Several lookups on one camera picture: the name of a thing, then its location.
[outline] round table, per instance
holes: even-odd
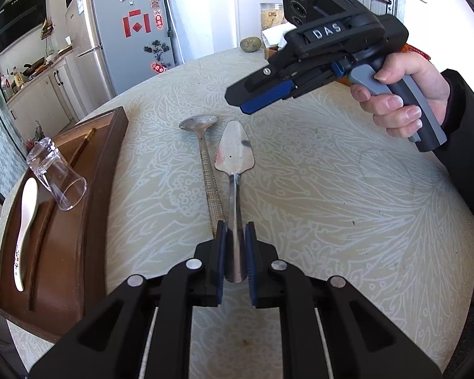
[[[259,240],[306,275],[346,277],[444,369],[474,283],[474,218],[446,170],[375,127],[339,83],[252,116],[229,106],[225,88],[264,64],[263,51],[210,55],[88,116],[122,106],[129,120],[112,186],[107,291],[133,273],[166,273],[212,238],[197,137],[178,124],[214,113],[213,160],[227,121],[249,135],[256,165],[243,175],[241,207]],[[228,177],[215,175],[227,213]],[[9,326],[29,370],[51,344]],[[279,312],[252,308],[247,281],[226,282],[218,308],[195,308],[191,337],[192,378],[282,377]]]

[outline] human hand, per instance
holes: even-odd
[[[383,67],[374,78],[383,84],[394,84],[404,75],[414,79],[440,124],[446,116],[449,84],[438,70],[422,55],[415,52],[393,53],[386,57]],[[406,105],[398,95],[371,96],[367,88],[353,84],[351,95],[364,111],[373,114],[374,123],[386,128],[392,137],[408,138],[422,127],[420,107]]]

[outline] metal ladle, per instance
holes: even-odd
[[[211,158],[205,140],[206,130],[218,121],[216,115],[197,115],[187,118],[179,124],[181,130],[194,132],[198,137],[198,146],[200,147],[200,159],[202,160],[202,172],[204,175],[204,185],[206,189],[207,205],[209,206],[209,219],[213,236],[216,236],[218,221],[224,221],[223,207],[219,199],[216,179],[212,171]]]

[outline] finger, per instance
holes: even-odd
[[[422,110],[417,105],[408,105],[386,115],[373,115],[374,123],[383,128],[400,128],[417,120]]]
[[[424,73],[433,65],[422,55],[416,52],[396,52],[386,57],[381,69],[374,78],[383,84],[394,84],[404,75]]]
[[[370,99],[370,91],[363,85],[353,84],[350,87],[350,91],[353,98],[358,102],[368,101]]]
[[[386,132],[392,137],[409,138],[423,126],[422,120],[414,120],[405,127],[387,128]]]
[[[376,115],[386,115],[404,106],[404,101],[398,95],[381,94],[371,97],[369,101],[360,102],[366,112]]]

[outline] tray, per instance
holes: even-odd
[[[64,212],[37,181],[39,207],[23,248],[23,292],[15,287],[13,263],[21,196],[26,180],[34,177],[31,170],[11,206],[0,249],[0,314],[49,342],[56,342],[106,295],[107,214],[127,126],[125,111],[119,107],[54,138],[67,162],[86,178],[87,189],[82,200]],[[92,129],[91,138],[85,140]]]

